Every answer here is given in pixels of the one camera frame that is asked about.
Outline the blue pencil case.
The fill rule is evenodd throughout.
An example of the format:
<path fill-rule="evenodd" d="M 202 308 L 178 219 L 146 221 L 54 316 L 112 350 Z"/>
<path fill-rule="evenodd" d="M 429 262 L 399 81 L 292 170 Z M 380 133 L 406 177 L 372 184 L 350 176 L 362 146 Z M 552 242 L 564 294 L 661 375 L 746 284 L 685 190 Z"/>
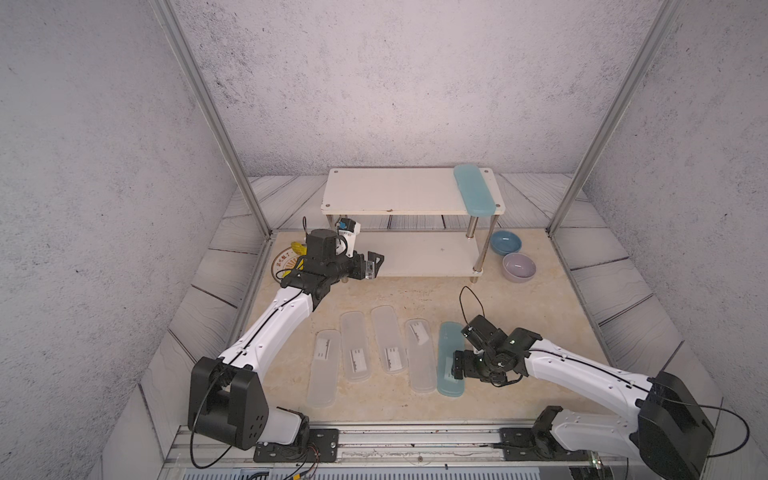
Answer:
<path fill-rule="evenodd" d="M 465 338 L 461 330 L 462 326 L 455 322 L 444 322 L 439 329 L 437 391 L 451 398 L 464 393 L 464 381 L 453 376 L 454 353 L 464 350 Z"/>
<path fill-rule="evenodd" d="M 453 174 L 467 213 L 478 218 L 493 216 L 496 202 L 480 168 L 471 164 L 457 165 Z"/>

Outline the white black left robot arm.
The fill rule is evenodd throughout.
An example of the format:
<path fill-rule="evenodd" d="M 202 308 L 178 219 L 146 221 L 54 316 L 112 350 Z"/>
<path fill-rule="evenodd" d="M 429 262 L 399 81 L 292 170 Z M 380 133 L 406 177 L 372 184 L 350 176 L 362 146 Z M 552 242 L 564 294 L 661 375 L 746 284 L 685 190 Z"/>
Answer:
<path fill-rule="evenodd" d="M 307 251 L 280 279 L 280 289 L 243 336 L 216 358 L 203 357 L 191 371 L 188 428 L 230 447 L 291 445 L 304 417 L 271 407 L 262 380 L 295 329 L 345 278 L 374 279 L 384 256 L 355 250 L 361 226 L 341 218 L 335 229 L 306 235 Z"/>

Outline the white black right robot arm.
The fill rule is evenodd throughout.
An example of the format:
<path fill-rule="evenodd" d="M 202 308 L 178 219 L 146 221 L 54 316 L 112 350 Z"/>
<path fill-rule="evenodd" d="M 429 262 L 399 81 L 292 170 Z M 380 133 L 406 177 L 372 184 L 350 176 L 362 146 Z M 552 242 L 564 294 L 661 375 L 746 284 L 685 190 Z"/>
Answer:
<path fill-rule="evenodd" d="M 478 379 L 497 388 L 535 378 L 609 411 L 586 414 L 548 406 L 522 439 L 502 444 L 505 451 L 543 460 L 561 460 L 572 452 L 605 453 L 640 460 L 663 479 L 701 476 L 715 429 L 679 377 L 665 371 L 648 377 L 612 368 L 525 328 L 506 334 L 482 315 L 461 333 L 472 347 L 453 352 L 450 377 Z"/>

